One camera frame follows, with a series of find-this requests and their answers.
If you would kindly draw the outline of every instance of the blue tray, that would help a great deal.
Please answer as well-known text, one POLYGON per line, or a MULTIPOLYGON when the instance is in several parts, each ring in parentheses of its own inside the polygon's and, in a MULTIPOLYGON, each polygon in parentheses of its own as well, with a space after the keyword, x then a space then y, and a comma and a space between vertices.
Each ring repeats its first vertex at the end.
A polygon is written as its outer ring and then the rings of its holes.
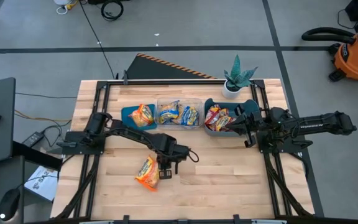
MULTIPOLYGON (((147 106, 150 108, 152 113, 154 113, 155 105, 147 105, 147 106)), ((131 107, 126 107, 126 108, 121 109, 121 121, 129 127, 136 128, 139 130, 151 130, 151 129, 157 128, 157 124, 155 122, 153 122, 152 124, 150 124, 148 126, 144 126, 144 127, 136 126, 134 120, 132 118, 128 117, 128 115, 130 115, 132 112, 134 112, 137 109, 139 109, 139 106, 131 106, 131 107)))
MULTIPOLYGON (((236 106, 240 103, 215 103, 211 98, 205 101, 204 104, 204 115, 206 116, 208 110, 213 105, 219 105, 222 109, 227 108, 229 110, 229 116, 236 118, 236 113, 234 112, 236 106)), ((253 111, 258 111, 259 106, 254 100, 247 100, 246 102, 242 103, 244 106, 244 110, 246 115, 250 115, 253 111)), ((224 136, 224 137, 239 137, 237 133, 234 131, 212 131, 207 126, 204 126, 205 131, 210 136, 224 136)))

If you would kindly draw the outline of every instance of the succulent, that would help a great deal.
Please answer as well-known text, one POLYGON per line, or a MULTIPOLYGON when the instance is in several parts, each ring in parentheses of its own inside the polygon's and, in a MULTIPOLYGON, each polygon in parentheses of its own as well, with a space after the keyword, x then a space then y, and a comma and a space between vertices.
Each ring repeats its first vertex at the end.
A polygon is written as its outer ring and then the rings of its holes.
POLYGON ((230 75, 226 70, 224 71, 224 76, 227 79, 227 89, 230 91, 239 91, 242 87, 251 84, 249 79, 254 75, 257 68, 258 67, 255 67, 252 70, 241 72, 240 58, 236 55, 230 75))

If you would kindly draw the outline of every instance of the snack bag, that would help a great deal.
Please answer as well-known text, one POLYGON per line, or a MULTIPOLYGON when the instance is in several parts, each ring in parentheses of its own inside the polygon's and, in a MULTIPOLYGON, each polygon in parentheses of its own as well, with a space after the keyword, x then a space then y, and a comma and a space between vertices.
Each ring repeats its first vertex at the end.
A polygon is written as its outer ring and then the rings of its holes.
POLYGON ((130 115, 136 126, 144 127, 153 123, 153 114, 147 105, 141 104, 137 110, 132 112, 130 115))
POLYGON ((182 119, 184 110, 185 109, 184 109, 183 105, 178 105, 178 117, 173 119, 172 122, 174 122, 175 124, 181 124, 181 119, 182 119))
MULTIPOLYGON (((233 122, 233 121, 236 120, 235 118, 232 118, 232 117, 229 117, 229 118, 230 118, 230 120, 229 120, 229 122, 228 122, 226 125, 228 125, 228 124, 230 124, 231 122, 233 122)), ((226 125, 221 128, 221 131, 232 131, 231 129, 227 128, 226 125)))
POLYGON ((220 117, 218 119, 218 121, 216 122, 216 127, 215 127, 215 131, 220 131, 222 130, 223 127, 225 127, 225 125, 227 125, 230 122, 231 117, 229 116, 223 116, 220 117))
POLYGON ((229 109, 227 109, 227 108, 221 109, 219 112, 219 117, 222 117, 222 116, 229 116, 229 109))
POLYGON ((182 105, 178 107, 179 116, 173 122, 181 125, 196 125, 198 121, 198 111, 194 106, 186 106, 183 109, 182 105))
POLYGON ((205 124, 213 124, 219 119, 219 111, 221 108, 219 105, 213 105, 208 110, 206 117, 205 117, 205 124))
POLYGON ((157 191, 157 183, 159 179, 158 163, 153 158, 148 156, 139 173, 135 177, 135 180, 147 189, 157 191))
POLYGON ((206 126, 209 128, 209 130, 211 131, 216 131, 215 128, 216 128, 216 122, 213 123, 213 124, 206 124, 206 126))
POLYGON ((162 105, 160 112, 160 124, 163 124, 171 119, 175 119, 178 117, 178 103, 179 100, 176 100, 168 105, 162 105))

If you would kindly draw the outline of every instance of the potted plant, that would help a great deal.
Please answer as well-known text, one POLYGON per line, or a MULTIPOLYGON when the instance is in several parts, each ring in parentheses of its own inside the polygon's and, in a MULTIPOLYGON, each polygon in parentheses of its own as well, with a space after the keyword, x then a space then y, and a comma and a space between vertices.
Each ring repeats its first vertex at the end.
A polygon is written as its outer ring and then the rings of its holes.
POLYGON ((238 55, 236 55, 230 75, 226 70, 224 71, 226 82, 223 86, 223 96, 228 99, 236 98, 240 94, 242 87, 251 84, 249 79, 254 75, 257 68, 258 67, 255 67, 252 70, 245 70, 241 72, 240 58, 238 55))

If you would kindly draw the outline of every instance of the warning stripe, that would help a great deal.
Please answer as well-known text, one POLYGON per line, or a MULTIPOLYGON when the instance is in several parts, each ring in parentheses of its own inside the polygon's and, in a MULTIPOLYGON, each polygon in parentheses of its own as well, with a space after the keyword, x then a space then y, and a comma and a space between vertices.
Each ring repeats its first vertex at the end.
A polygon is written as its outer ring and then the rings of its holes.
POLYGON ((152 60, 154 62, 158 62, 158 63, 164 64, 164 65, 171 66, 173 68, 181 69, 181 70, 183 70, 185 72, 189 72, 189 73, 192 73, 194 75, 198 75, 199 77, 216 79, 215 77, 212 77, 211 75, 207 75, 207 74, 204 74, 202 72, 197 72, 197 71, 194 71, 192 69, 189 69, 189 68, 186 68, 186 67, 171 63, 171 62, 167 62, 167 61, 164 61, 164 60, 161 60, 159 58, 155 58, 153 56, 149 56, 149 55, 146 55, 146 54, 139 53, 139 54, 136 55, 136 57, 147 58, 147 59, 150 59, 150 60, 152 60))

